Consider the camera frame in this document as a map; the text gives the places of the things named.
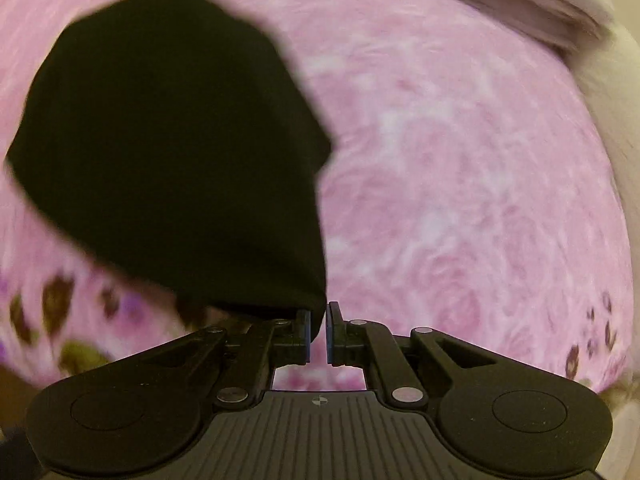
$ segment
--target brown leaf print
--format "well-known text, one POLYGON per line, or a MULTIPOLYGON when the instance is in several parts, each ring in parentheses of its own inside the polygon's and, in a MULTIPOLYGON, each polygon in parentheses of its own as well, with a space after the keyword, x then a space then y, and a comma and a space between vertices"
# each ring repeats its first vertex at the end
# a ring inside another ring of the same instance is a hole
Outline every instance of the brown leaf print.
POLYGON ((611 312, 613 311, 613 306, 611 304, 611 296, 606 290, 602 293, 602 304, 604 305, 604 308, 606 309, 606 311, 611 314, 611 312))
POLYGON ((64 325, 71 307, 74 280, 56 276, 42 289, 42 318, 50 336, 55 336, 64 325))
POLYGON ((618 339, 618 331, 616 330, 613 334, 611 333, 611 325, 609 321, 607 321, 606 327, 604 327, 604 344, 609 349, 609 352, 613 350, 613 347, 616 345, 616 339, 618 339))
POLYGON ((569 355, 566 357, 566 367, 564 369, 567 379, 572 381, 578 374, 578 365, 580 364, 580 347, 574 345, 569 350, 569 355))
POLYGON ((9 304, 9 320, 14 328, 15 335, 20 341, 32 346, 38 339, 38 332, 33 330, 27 324, 24 317, 24 309, 22 308, 22 296, 17 294, 9 304))
POLYGON ((591 359, 597 352, 598 342, 595 339, 589 339, 589 341, 587 342, 587 354, 589 355, 589 359, 591 359))
POLYGON ((77 375, 110 362, 111 360, 93 345, 69 340, 65 341, 60 351, 58 368, 70 375, 77 375))
POLYGON ((104 309, 104 317, 111 319, 120 309, 120 299, 110 288, 105 288, 100 294, 100 300, 104 309))

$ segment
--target metal pin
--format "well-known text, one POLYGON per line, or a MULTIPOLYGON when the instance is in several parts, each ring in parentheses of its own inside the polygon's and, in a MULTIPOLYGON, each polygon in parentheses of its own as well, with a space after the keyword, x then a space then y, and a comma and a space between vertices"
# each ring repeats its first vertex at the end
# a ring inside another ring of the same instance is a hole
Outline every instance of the metal pin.
POLYGON ((424 394, 418 388, 412 388, 410 386, 396 388, 391 395, 398 402, 418 402, 424 397, 424 394))
POLYGON ((237 388, 232 386, 231 388, 222 388, 218 392, 218 400, 222 402, 234 403, 234 402, 242 402, 245 400, 249 394, 243 390, 242 388, 237 388))

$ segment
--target bedsheet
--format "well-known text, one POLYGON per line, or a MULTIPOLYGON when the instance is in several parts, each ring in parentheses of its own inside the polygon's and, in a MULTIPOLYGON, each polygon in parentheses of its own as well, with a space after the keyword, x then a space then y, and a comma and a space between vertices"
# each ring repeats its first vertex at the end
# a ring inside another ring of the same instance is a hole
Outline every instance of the bedsheet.
MULTIPOLYGON (((57 34, 110 1, 0 0, 3 150, 57 34)), ((632 336, 625 219, 561 59, 457 0, 218 1, 279 40, 337 140, 319 195, 345 316, 433 326, 596 391, 617 378, 632 336)), ((0 350, 18 373, 44 385, 185 333, 170 294, 94 262, 7 174, 0 197, 0 350)), ((276 387, 364 387, 321 363, 323 344, 276 387)))

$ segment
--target black fabric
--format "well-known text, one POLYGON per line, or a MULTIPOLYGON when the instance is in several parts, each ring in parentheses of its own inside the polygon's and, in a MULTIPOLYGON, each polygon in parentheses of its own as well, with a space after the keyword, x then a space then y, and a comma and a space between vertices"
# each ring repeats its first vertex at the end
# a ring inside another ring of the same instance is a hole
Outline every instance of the black fabric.
POLYGON ((190 302, 308 308, 315 336, 315 184, 330 151, 264 33, 209 0, 122 0, 62 32, 8 161, 98 258, 190 302))

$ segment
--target pink blanket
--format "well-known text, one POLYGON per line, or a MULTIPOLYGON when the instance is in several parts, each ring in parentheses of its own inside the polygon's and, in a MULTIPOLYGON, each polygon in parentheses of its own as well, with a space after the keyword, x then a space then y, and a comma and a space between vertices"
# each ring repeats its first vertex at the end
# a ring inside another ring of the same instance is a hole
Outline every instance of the pink blanket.
MULTIPOLYGON (((110 1, 0 0, 2 149, 56 36, 110 1)), ((625 221, 554 54, 456 0, 219 1, 279 38, 337 137, 320 197, 328 293, 346 317, 433 326, 598 391, 617 378, 625 221)), ((0 197, 0 341, 18 373, 47 384, 185 333, 170 294, 92 262, 5 176, 0 197)), ((323 345, 276 386, 363 387, 322 363, 323 345)))

